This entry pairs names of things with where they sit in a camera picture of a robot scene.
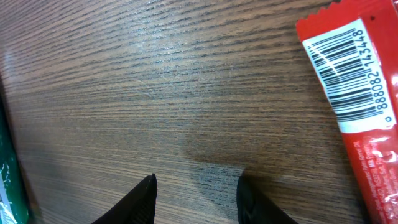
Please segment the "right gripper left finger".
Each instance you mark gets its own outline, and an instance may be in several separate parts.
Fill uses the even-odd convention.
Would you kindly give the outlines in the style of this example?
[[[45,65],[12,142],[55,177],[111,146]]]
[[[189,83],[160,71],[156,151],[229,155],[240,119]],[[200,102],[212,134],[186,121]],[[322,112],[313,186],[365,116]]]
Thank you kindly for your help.
[[[154,224],[157,199],[155,174],[140,181],[93,224]]]

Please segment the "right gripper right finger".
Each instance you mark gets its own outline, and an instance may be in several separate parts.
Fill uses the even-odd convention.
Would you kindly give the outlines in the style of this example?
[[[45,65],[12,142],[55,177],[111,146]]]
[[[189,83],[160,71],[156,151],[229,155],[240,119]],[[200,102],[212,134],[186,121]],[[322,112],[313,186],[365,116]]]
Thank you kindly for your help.
[[[250,179],[238,179],[236,203],[239,224],[298,224],[263,194]]]

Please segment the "red stick packet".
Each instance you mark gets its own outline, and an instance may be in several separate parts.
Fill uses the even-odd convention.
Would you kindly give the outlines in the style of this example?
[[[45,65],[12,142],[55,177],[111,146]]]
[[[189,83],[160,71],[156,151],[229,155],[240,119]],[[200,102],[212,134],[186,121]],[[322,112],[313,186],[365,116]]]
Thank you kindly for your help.
[[[342,0],[299,19],[373,223],[397,222],[397,2]]]

